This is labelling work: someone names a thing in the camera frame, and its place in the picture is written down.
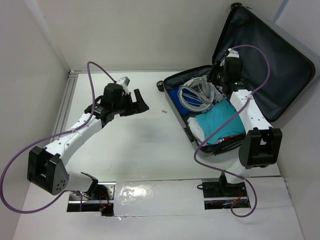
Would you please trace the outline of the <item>newspaper print garment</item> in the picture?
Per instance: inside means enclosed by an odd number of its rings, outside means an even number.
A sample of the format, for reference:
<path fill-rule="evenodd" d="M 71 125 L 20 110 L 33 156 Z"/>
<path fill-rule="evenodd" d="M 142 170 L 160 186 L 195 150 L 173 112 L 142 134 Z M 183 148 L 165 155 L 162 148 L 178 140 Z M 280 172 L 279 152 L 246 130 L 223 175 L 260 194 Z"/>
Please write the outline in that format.
<path fill-rule="evenodd" d="M 210 89 L 211 89 L 210 90 L 210 93 L 211 93 L 210 98 L 212 99 L 213 104 L 217 104 L 227 98 L 226 95 L 223 93 L 221 86 L 215 86 L 212 84 Z"/>

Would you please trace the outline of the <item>dark blue garment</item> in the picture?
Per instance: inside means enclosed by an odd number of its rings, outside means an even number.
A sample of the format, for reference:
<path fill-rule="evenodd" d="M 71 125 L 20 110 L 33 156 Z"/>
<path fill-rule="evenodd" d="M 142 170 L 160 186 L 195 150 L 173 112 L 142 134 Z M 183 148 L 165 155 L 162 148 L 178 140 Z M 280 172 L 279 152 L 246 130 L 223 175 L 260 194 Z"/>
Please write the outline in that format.
<path fill-rule="evenodd" d="M 179 90 L 178 88 L 170 90 L 169 91 L 169 95 L 171 96 L 172 101 L 175 104 L 175 106 L 176 106 L 177 110 L 179 111 L 179 113 L 182 116 L 186 116 L 186 115 L 188 115 L 190 113 L 190 111 L 180 103 L 180 99 L 179 99 L 179 96 L 178 96 L 178 90 Z"/>

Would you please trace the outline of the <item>grey suitcase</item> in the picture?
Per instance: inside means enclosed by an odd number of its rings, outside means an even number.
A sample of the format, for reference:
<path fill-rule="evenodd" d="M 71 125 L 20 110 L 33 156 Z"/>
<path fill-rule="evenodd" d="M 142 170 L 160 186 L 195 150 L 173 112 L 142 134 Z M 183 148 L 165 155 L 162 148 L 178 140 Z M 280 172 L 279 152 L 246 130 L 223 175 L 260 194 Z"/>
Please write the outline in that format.
<path fill-rule="evenodd" d="M 221 62 L 237 47 L 241 79 L 254 91 L 263 116 L 276 121 L 320 75 L 320 57 L 259 12 L 240 3 L 230 13 L 212 55 Z"/>

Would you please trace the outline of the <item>light blue shirt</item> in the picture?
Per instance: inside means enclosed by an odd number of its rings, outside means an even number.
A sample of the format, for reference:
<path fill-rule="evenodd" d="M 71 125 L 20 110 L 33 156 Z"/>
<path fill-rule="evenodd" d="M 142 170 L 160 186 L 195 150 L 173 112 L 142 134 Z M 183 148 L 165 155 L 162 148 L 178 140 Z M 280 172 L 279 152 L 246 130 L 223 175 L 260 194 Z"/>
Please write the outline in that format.
<path fill-rule="evenodd" d="M 195 118 L 202 128 L 206 139 L 236 113 L 236 109 L 227 100 L 223 100 L 213 106 L 208 112 L 198 114 L 195 116 Z M 228 137 L 233 137 L 244 133 L 244 125 L 240 117 L 237 116 L 220 131 L 218 131 L 213 137 L 211 137 L 206 144 L 215 145 L 225 141 Z"/>

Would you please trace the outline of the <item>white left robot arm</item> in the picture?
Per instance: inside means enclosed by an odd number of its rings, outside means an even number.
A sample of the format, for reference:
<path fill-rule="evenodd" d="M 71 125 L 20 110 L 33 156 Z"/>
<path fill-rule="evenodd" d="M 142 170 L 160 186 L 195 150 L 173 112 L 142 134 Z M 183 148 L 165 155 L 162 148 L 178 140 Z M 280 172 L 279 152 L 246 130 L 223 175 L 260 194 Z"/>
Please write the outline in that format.
<path fill-rule="evenodd" d="M 53 196 L 63 191 L 79 191 L 88 200 L 97 197 L 99 181 L 85 172 L 68 172 L 66 165 L 74 153 L 116 115 L 126 117 L 149 110 L 139 89 L 134 90 L 136 101 L 132 100 L 129 83 L 128 77 L 109 83 L 103 95 L 97 97 L 70 128 L 69 134 L 43 148 L 33 147 L 28 156 L 27 179 Z"/>

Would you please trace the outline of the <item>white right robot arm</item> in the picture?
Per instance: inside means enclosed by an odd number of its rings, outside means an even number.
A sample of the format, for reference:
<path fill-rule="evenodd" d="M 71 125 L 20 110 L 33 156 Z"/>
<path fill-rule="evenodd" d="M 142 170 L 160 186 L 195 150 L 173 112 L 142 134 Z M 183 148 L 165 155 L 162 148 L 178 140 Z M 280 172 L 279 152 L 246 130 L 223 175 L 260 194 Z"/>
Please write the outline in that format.
<path fill-rule="evenodd" d="M 267 168 L 278 160 L 283 134 L 273 128 L 259 109 L 248 83 L 242 79 L 243 62 L 239 47 L 229 48 L 222 62 L 216 63 L 211 73 L 211 82 L 221 86 L 227 100 L 240 118 L 245 137 L 238 150 L 238 160 L 224 171 L 226 179 L 218 184 L 223 196 L 230 196 L 235 183 L 250 177 L 250 169 Z"/>

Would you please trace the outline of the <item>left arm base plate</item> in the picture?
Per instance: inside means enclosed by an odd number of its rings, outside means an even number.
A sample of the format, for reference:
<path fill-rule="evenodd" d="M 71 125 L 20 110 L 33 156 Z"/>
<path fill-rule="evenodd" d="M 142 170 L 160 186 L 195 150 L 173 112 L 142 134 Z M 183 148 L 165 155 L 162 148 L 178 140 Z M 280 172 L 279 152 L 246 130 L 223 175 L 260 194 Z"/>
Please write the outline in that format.
<path fill-rule="evenodd" d="M 70 192 L 68 197 L 68 213 L 98 213 L 104 217 L 114 217 L 116 182 L 99 182 L 93 196 L 83 192 Z"/>

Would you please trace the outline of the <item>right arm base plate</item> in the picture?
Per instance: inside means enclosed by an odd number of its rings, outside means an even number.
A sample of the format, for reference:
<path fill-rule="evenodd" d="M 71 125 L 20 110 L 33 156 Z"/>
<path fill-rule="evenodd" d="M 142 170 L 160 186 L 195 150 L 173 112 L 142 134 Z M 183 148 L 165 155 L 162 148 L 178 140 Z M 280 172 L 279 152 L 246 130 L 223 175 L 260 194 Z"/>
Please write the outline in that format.
<path fill-rule="evenodd" d="M 227 183 L 226 177 L 221 175 L 217 181 L 202 181 L 196 188 L 203 193 L 204 209 L 250 208 L 246 185 L 244 182 Z"/>

